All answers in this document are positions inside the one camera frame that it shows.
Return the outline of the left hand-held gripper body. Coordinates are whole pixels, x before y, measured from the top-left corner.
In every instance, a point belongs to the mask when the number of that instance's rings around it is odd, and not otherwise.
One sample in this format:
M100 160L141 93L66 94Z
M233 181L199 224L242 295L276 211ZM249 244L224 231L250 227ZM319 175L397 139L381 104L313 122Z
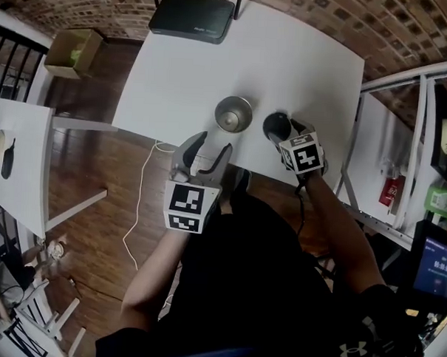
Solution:
M222 176L193 175L176 150L166 181L163 216L166 227L192 234L202 233L222 194Z

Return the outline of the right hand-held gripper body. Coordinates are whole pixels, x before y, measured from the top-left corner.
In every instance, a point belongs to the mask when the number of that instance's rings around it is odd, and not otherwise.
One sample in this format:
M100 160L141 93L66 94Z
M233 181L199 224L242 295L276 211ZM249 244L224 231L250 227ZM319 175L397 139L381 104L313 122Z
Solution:
M324 150L315 127L292 118L270 118L268 139L281 155L286 169L296 175L325 169Z

